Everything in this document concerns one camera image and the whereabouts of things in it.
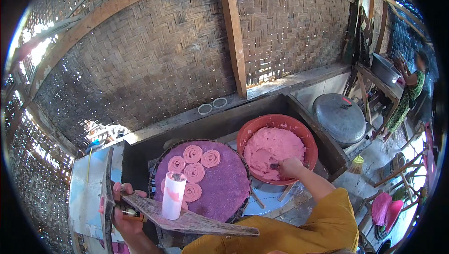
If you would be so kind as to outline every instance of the green patterned dress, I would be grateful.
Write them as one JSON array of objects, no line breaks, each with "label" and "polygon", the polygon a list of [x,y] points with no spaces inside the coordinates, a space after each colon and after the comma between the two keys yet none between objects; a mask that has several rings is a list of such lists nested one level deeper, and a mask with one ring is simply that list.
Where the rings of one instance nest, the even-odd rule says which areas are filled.
[{"label": "green patterned dress", "polygon": [[390,132],[396,131],[396,129],[401,125],[410,111],[409,101],[416,100],[421,94],[424,85],[424,72],[417,70],[413,74],[418,76],[418,81],[415,86],[408,86],[404,89],[402,93],[401,100],[399,101],[399,106],[394,111],[390,120],[385,125]]}]

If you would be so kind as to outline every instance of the plastic piping cylinder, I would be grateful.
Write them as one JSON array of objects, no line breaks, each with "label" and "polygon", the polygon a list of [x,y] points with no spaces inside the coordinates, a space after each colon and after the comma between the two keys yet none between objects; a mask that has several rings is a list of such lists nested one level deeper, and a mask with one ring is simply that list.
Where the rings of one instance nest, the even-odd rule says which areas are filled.
[{"label": "plastic piping cylinder", "polygon": [[165,174],[164,197],[162,200],[162,216],[176,220],[181,214],[186,177],[182,173],[169,171]]}]

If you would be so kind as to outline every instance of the wooden paddle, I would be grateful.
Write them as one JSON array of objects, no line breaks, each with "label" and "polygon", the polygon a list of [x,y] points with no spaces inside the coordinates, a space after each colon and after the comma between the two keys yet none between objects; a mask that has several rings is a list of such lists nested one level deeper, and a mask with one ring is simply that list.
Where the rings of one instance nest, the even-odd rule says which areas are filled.
[{"label": "wooden paddle", "polygon": [[[112,195],[112,185],[114,183],[111,183],[110,179],[113,151],[114,149],[110,147],[107,155],[105,175],[101,184],[101,196],[104,197],[104,212],[101,214],[101,226],[103,228],[105,249],[110,254],[113,254],[111,230],[112,214],[115,206]],[[259,236],[257,228],[222,223],[183,209],[181,209],[181,215],[178,219],[168,220],[162,216],[161,202],[141,197],[135,193],[127,195],[123,188],[120,193],[126,203],[148,217],[154,224],[166,230],[218,236]]]}]

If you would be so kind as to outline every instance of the yellow shirt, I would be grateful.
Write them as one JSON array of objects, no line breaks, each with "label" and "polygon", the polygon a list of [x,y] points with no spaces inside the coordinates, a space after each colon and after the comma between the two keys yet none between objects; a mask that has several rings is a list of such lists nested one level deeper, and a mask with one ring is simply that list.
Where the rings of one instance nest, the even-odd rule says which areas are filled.
[{"label": "yellow shirt", "polygon": [[305,225],[260,216],[244,218],[237,225],[259,229],[259,237],[205,235],[186,246],[183,254],[267,254],[280,250],[289,254],[321,253],[347,248],[355,252],[359,232],[348,192],[334,190],[313,208]]}]

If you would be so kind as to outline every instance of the broom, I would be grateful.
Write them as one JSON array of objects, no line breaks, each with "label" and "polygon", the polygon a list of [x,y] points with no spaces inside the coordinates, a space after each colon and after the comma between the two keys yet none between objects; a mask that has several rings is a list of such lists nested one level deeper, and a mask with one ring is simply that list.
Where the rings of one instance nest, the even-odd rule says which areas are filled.
[{"label": "broom", "polygon": [[361,156],[356,156],[352,160],[352,165],[348,169],[348,172],[354,173],[354,174],[362,174],[363,170],[363,158]]}]

